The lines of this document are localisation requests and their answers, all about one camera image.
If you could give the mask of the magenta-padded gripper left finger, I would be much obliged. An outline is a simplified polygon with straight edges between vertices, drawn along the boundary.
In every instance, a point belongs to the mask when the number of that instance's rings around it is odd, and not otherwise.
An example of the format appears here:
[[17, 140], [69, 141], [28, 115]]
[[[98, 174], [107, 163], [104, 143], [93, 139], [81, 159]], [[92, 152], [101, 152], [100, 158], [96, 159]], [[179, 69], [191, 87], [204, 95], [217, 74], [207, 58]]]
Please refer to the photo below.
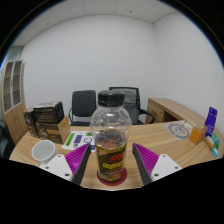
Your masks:
[[41, 168], [56, 176], [80, 185], [85, 173], [91, 145], [84, 144], [66, 155], [58, 154]]

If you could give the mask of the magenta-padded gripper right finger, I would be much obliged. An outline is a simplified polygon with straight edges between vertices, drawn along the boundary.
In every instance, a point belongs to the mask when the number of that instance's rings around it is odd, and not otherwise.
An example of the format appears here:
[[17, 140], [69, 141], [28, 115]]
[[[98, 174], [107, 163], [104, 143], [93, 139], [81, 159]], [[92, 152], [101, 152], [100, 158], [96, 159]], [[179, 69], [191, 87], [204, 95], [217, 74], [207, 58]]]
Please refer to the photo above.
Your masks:
[[133, 144], [132, 153], [144, 185], [181, 170], [181, 167], [167, 154], [158, 155], [137, 143]]

